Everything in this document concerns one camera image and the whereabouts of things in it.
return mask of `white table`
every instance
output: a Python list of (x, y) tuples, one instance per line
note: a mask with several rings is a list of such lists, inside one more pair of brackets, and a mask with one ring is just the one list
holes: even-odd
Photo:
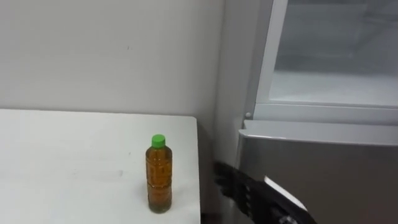
[[(147, 207), (145, 151), (173, 150), (173, 204)], [(197, 122), (186, 116), (0, 110), (0, 223), (199, 224)]]

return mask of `white wall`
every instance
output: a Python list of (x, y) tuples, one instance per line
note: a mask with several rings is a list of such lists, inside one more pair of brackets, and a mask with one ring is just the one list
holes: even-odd
[(187, 114), (212, 134), (223, 0), (2, 0), (0, 108)]

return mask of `refrigerator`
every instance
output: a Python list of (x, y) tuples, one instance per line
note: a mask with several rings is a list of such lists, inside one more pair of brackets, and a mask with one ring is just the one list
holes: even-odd
[(318, 223), (398, 222), (397, 0), (226, 0), (219, 70), (215, 159)]

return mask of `refrigerator door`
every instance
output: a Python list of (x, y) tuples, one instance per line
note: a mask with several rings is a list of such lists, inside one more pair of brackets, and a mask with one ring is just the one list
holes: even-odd
[[(294, 195), (321, 224), (396, 223), (398, 147), (242, 139), (239, 170)], [(235, 211), (239, 224), (252, 223)]]

